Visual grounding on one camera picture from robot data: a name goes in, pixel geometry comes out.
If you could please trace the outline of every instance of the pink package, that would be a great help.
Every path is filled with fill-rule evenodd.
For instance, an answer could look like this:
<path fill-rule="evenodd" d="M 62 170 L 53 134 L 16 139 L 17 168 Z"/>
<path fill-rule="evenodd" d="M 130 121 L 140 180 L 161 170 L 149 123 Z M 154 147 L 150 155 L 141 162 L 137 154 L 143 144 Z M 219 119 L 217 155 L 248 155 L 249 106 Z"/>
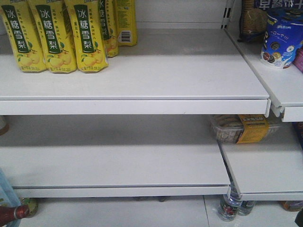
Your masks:
<path fill-rule="evenodd" d="M 293 64 L 301 71 L 303 72 L 303 49 L 298 49 L 297 56 L 295 60 L 293 61 Z"/>

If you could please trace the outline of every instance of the barcode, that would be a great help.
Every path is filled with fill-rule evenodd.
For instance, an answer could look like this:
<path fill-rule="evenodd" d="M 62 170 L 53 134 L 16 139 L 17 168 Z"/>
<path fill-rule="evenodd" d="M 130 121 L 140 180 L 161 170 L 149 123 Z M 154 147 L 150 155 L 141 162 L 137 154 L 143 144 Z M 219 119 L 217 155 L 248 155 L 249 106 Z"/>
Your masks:
<path fill-rule="evenodd" d="M 121 43 L 130 43 L 130 42 L 131 42 L 131 31 L 122 31 Z"/>

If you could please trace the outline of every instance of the blue snack package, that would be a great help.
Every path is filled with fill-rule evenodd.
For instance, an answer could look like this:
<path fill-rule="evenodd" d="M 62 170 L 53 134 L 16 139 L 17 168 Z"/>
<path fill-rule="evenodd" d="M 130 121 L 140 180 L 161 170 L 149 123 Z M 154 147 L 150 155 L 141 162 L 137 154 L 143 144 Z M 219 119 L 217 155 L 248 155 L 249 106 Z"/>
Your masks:
<path fill-rule="evenodd" d="M 303 10 L 302 0 L 242 0 L 240 18 L 241 42 L 262 42 L 267 26 L 268 9 L 292 8 Z"/>
<path fill-rule="evenodd" d="M 286 69 L 303 44 L 303 11 L 274 8 L 267 10 L 267 15 L 261 61 L 275 69 Z"/>

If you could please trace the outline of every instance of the brown bottle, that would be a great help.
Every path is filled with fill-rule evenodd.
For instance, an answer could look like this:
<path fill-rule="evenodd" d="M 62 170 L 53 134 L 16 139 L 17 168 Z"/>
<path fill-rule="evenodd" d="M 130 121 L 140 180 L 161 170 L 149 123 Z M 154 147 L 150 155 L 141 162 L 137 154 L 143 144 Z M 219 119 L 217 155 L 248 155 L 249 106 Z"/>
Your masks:
<path fill-rule="evenodd" d="M 4 226 L 7 223 L 26 218 L 29 215 L 29 208 L 27 205 L 19 207 L 4 207 L 0 206 L 0 226 Z"/>

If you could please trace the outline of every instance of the white metal shelf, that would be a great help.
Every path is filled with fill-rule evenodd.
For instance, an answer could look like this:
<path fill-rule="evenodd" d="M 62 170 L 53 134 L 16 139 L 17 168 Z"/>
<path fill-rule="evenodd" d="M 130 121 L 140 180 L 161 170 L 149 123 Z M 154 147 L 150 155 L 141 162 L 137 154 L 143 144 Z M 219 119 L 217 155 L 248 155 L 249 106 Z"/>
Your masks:
<path fill-rule="evenodd" d="M 220 196 L 207 195 L 204 200 L 209 227 L 298 227 L 294 222 L 298 212 L 284 210 L 277 201 L 257 201 L 249 215 L 237 215 L 234 221 L 224 222 L 217 214 Z"/>
<path fill-rule="evenodd" d="M 21 197 L 224 194 L 200 115 L 10 116 L 0 166 Z"/>
<path fill-rule="evenodd" d="M 139 28 L 220 29 L 226 2 L 182 0 L 138 0 L 136 18 Z"/>
<path fill-rule="evenodd" d="M 235 0 L 234 10 L 241 11 L 241 1 Z M 284 122 L 303 121 L 303 74 L 291 65 L 288 69 L 270 68 L 260 61 L 260 43 L 239 43 L 239 13 L 235 13 L 227 33 L 247 64 L 270 95 L 271 109 Z"/>
<path fill-rule="evenodd" d="M 268 93 L 220 29 L 140 29 L 97 74 L 20 72 L 0 36 L 0 114 L 264 114 Z"/>
<path fill-rule="evenodd" d="M 303 200 L 303 151 L 287 125 L 256 144 L 219 144 L 242 200 Z"/>

